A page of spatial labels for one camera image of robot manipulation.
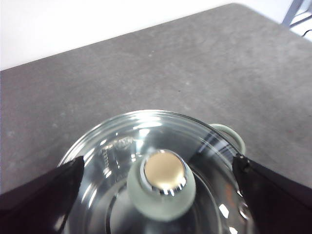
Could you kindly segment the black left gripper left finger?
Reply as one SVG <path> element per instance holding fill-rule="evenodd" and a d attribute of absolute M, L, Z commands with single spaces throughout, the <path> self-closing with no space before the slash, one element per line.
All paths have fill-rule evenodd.
<path fill-rule="evenodd" d="M 0 196 L 2 234 L 60 234 L 84 173 L 79 156 Z"/>

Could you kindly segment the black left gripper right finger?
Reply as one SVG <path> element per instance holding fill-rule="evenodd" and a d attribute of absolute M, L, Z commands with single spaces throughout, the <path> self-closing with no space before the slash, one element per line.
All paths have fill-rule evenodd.
<path fill-rule="evenodd" d="M 261 234 L 310 234 L 312 190 L 247 157 L 232 162 L 240 192 Z"/>

